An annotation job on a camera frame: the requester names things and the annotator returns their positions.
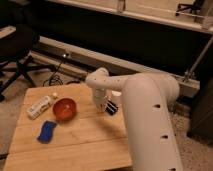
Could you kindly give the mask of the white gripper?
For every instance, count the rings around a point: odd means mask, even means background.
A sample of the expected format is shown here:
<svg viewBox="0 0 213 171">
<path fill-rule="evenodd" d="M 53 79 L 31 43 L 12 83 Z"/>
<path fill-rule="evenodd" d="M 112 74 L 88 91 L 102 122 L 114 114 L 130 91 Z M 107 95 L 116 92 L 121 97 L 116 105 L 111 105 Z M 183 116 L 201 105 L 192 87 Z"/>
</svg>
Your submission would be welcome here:
<svg viewBox="0 0 213 171">
<path fill-rule="evenodd" d="M 107 102 L 107 91 L 105 89 L 93 89 L 93 102 L 97 107 L 99 112 L 103 112 L 105 110 L 106 102 Z"/>
</svg>

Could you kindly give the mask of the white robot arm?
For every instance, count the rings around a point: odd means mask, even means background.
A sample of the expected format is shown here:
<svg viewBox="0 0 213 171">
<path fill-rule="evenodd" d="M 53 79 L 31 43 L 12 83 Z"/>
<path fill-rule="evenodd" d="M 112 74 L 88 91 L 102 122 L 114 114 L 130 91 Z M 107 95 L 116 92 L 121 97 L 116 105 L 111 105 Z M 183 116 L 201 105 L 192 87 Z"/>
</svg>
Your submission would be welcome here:
<svg viewBox="0 0 213 171">
<path fill-rule="evenodd" d="M 168 105 L 179 96 L 177 80 L 165 73 L 111 76 L 105 68 L 88 74 L 93 101 L 106 103 L 108 90 L 121 93 L 134 171 L 183 171 Z"/>
</svg>

